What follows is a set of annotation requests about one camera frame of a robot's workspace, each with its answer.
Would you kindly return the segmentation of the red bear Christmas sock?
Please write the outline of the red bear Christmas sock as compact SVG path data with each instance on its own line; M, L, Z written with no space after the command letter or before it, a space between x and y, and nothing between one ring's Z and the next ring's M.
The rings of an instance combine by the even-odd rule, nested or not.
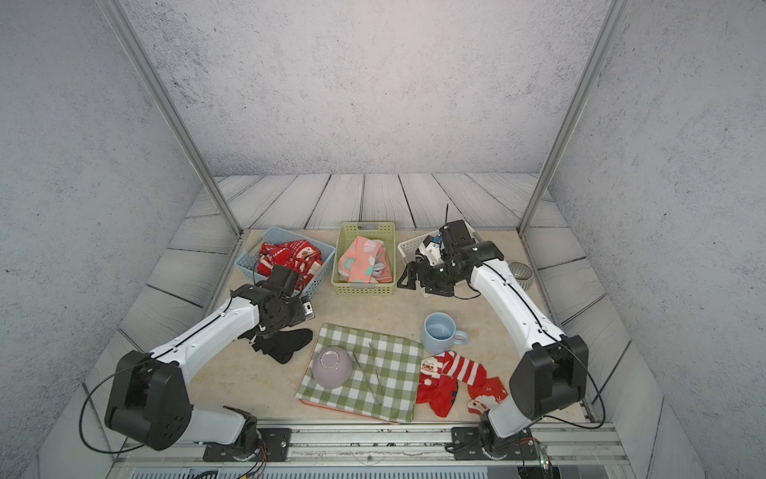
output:
M323 267L321 251L310 241L299 239L287 243L263 243L257 262L257 273L269 277L275 265L284 265L298 272L297 291L303 291Z

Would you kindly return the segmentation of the pink sock with blue text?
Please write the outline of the pink sock with blue text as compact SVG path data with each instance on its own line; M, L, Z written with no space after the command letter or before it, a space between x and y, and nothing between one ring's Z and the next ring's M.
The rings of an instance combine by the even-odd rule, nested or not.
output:
M345 283L392 283L384 241L356 237L338 261L338 273Z

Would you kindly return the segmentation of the black sock with blue patch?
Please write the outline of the black sock with blue patch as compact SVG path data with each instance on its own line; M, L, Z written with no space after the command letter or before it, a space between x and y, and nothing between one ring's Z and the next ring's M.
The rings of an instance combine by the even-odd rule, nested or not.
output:
M313 331L310 329L295 329L295 331L279 331L270 337L258 336L251 347L274 359L279 364L287 364L293 355L311 343Z

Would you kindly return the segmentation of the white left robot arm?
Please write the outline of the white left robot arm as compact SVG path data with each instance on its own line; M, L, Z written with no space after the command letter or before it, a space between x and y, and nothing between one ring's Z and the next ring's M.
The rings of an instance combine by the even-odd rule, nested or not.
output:
M247 457L261 445L257 419L231 408L191 403L188 385L230 343L272 338L314 313L306 297L286 297L263 285L244 285L229 300L185 333L148 353L130 351L118 362L105 425L154 449L177 443L214 444Z

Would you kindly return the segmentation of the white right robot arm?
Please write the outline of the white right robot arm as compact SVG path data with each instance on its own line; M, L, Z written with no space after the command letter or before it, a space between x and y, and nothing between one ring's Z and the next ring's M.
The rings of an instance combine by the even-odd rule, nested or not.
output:
M398 285L452 297L457 283L486 299L521 356L507 396L483 414L492 438L510 438L584 398L590 379L588 346L548 319L490 241L448 243L445 235L424 237Z

